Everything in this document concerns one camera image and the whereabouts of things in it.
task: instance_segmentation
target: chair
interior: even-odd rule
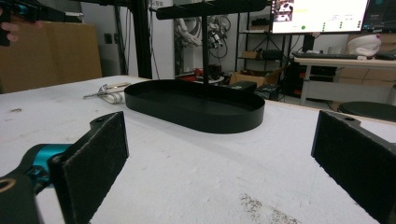
[[[395,105],[357,101],[340,104],[338,111],[371,119],[382,119],[396,122]]]

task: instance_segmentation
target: black pole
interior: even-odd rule
[[[236,72],[238,69],[238,53],[239,53],[239,22],[241,19],[241,14],[238,13],[238,23],[236,24],[236,47],[235,47],[235,66],[234,66],[234,71]]]
[[[116,14],[116,28],[117,35],[119,36],[119,42],[117,46],[119,48],[119,59],[120,59],[120,71],[122,75],[128,75],[128,62],[125,59],[125,46],[123,46],[122,28],[120,21],[120,7],[114,6],[114,13]]]
[[[304,35],[303,52],[314,49],[315,37],[312,35]]]
[[[207,34],[207,16],[202,17],[202,60],[204,66],[204,90],[205,96],[209,96],[209,45]]]
[[[152,79],[149,45],[149,18],[145,0],[130,5],[134,15],[134,42],[136,44],[137,70],[139,77]]]

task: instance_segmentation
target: computer screen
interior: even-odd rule
[[[272,0],[270,33],[360,32],[368,2],[369,0]]]
[[[396,33],[396,1],[371,0],[364,17],[363,31]]]

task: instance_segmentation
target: black tray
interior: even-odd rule
[[[181,80],[125,89],[128,108],[205,133],[241,133],[262,123],[264,100],[251,92]]]

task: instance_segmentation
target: white table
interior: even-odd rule
[[[130,158],[92,224],[376,223],[310,156],[317,110],[266,101],[258,128],[213,134],[125,104],[82,99],[104,84],[141,80],[105,77],[0,95],[0,176],[17,167],[30,147],[73,144],[91,120],[124,111]],[[361,121],[396,142],[395,123]],[[37,200],[46,223],[63,223],[54,189]]]
[[[294,58],[294,61],[307,65],[301,105],[306,98],[322,99],[338,102],[369,101],[396,105],[396,88],[380,86],[362,86],[337,82],[321,82],[310,80],[312,66],[356,67],[396,70],[396,61],[382,60],[341,60],[341,59],[310,59]]]

